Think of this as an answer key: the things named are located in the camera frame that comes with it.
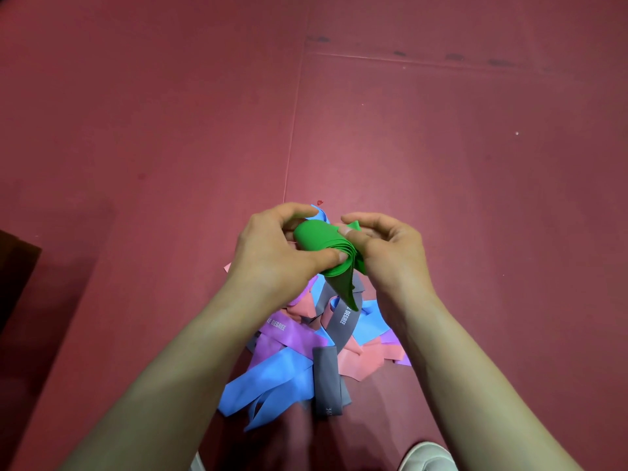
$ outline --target person's right hand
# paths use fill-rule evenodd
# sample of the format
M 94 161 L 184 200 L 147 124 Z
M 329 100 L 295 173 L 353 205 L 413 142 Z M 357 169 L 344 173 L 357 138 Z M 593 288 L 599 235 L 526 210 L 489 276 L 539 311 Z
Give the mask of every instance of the person's right hand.
M 438 300 L 417 230 L 382 213 L 349 213 L 341 219 L 360 223 L 361 232 L 340 225 L 339 233 L 364 256 L 384 319 L 395 319 L 390 317 L 389 306 L 405 313 L 417 301 Z

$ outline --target person's left hand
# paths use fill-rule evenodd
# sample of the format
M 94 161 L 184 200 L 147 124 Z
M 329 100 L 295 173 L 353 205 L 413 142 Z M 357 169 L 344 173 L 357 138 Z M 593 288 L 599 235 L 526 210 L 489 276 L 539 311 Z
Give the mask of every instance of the person's left hand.
M 304 218 L 317 213 L 313 206 L 284 203 L 254 214 L 238 237 L 225 286 L 254 298 L 270 314 L 297 297 L 313 276 L 346 261 L 337 249 L 298 251 L 288 243 Z

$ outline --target person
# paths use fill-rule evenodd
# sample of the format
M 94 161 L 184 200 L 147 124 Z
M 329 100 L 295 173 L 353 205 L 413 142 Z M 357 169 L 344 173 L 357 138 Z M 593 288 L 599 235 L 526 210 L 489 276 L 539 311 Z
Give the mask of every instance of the person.
M 315 274 L 347 259 L 288 244 L 316 208 L 285 203 L 253 215 L 223 287 L 149 364 L 68 457 L 63 470 L 185 470 L 232 367 L 268 316 Z M 397 334 L 454 460 L 420 443 L 403 471 L 579 470 L 438 298 L 421 235 L 381 213 L 349 213 L 339 232 L 364 256 L 382 316 Z

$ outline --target human hand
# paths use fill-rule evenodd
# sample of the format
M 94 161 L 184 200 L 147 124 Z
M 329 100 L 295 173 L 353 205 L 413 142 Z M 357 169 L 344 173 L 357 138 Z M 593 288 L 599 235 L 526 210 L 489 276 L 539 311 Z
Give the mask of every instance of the human hand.
M 254 296 L 253 306 L 265 318 L 297 297 L 313 276 L 346 261 L 337 249 L 298 251 L 288 243 L 304 218 L 317 213 L 313 206 L 284 203 L 254 214 L 238 237 L 225 287 Z
M 417 230 L 381 213 L 349 213 L 341 219 L 344 223 L 360 223 L 361 232 L 340 225 L 339 233 L 364 256 L 387 322 L 395 320 L 391 317 L 393 309 L 405 313 L 410 303 L 414 306 L 417 301 L 438 300 Z

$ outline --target green resistance band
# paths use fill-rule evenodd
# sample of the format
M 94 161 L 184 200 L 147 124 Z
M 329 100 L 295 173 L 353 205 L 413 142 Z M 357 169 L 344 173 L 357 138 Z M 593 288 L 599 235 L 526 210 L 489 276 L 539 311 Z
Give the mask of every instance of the green resistance band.
M 357 221 L 347 225 L 349 228 L 360 231 Z M 347 253 L 349 258 L 335 268 L 322 272 L 334 291 L 345 301 L 345 304 L 357 311 L 356 301 L 353 298 L 353 271 L 357 269 L 366 274 L 364 258 L 349 240 L 338 233 L 338 227 L 321 220 L 308 220 L 301 223 L 294 230 L 294 239 L 305 251 L 320 251 L 325 248 L 339 249 Z

